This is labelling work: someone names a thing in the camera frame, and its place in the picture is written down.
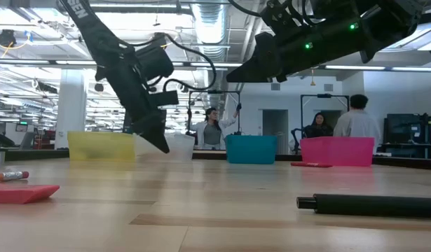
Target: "black hair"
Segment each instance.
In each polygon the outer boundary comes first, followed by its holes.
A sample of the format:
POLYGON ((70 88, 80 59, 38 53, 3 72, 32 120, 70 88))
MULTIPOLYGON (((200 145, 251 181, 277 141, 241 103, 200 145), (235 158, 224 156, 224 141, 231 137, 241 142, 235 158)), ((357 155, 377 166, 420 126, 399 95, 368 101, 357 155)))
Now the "black hair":
MULTIPOLYGON (((213 112, 213 111, 217 111, 217 109, 216 108, 208 108, 207 110, 206 110, 206 119, 204 119, 204 121, 208 121, 209 120, 209 115, 213 112)), ((217 120, 215 120, 214 121, 214 125, 215 125, 215 127, 216 127, 216 129, 218 130, 218 131, 221 131, 221 128, 220 128, 220 124, 218 123, 218 121, 217 120)))
POLYGON ((355 94, 350 97, 350 106, 354 109, 364 109, 367 107, 368 97, 363 94, 355 94))
POLYGON ((322 119, 324 119, 324 120, 322 121, 321 126, 325 126, 325 125, 327 125, 326 117, 325 117, 321 112, 318 112, 318 113, 316 113, 315 117, 313 118, 312 126, 316 126, 316 125, 317 125, 317 124, 316 124, 316 117, 318 117, 318 116, 322 116, 322 119))

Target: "pink bin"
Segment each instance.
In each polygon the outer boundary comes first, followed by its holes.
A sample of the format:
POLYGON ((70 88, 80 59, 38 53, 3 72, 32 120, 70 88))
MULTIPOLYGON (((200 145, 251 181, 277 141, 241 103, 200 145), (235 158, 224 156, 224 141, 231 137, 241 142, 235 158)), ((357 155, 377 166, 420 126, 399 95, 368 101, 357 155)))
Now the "pink bin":
POLYGON ((302 160, 332 166, 368 167, 372 164, 374 138, 317 137, 301 140, 302 160))

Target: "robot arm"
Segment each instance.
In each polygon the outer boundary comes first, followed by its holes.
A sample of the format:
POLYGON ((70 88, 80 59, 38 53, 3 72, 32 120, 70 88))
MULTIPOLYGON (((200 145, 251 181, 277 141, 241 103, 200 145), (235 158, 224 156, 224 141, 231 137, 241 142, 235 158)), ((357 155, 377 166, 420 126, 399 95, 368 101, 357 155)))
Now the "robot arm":
POLYGON ((135 50, 133 45, 120 40, 96 16, 88 0, 60 0, 75 22, 97 63, 97 81, 106 78, 121 104, 132 119, 132 129, 151 144, 169 152, 163 136, 164 113, 158 106, 178 104, 177 92, 149 94, 147 81, 168 77, 174 67, 166 52, 165 35, 156 34, 148 45, 135 50))
POLYGON ((411 35, 422 14, 422 6, 416 0, 310 2, 314 16, 324 21, 315 24, 305 10, 301 16, 292 0, 282 4, 278 0, 267 1, 259 16, 275 36, 266 32, 256 35, 252 58, 228 74, 227 81, 262 83, 277 78, 283 82, 290 74, 356 52, 367 63, 379 50, 411 35))

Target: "wooden table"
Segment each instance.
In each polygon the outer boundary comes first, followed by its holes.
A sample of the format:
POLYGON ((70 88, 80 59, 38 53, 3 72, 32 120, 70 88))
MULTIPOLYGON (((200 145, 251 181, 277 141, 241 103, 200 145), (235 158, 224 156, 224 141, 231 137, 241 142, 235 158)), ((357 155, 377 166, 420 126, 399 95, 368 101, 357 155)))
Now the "wooden table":
POLYGON ((5 165, 29 171, 30 184, 61 188, 46 202, 0 204, 0 252, 431 251, 431 220, 322 216, 295 202, 313 193, 431 197, 431 171, 210 160, 5 165))

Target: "computer screen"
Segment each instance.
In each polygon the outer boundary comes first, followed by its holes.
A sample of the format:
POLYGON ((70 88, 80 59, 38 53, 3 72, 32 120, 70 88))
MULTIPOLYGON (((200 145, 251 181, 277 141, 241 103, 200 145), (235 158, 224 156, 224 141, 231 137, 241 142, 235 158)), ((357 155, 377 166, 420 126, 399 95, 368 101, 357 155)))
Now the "computer screen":
POLYGON ((420 118, 416 114, 388 114, 388 141, 390 143, 418 142, 420 118))
POLYGON ((16 132, 27 132, 28 125, 18 124, 16 125, 16 132))

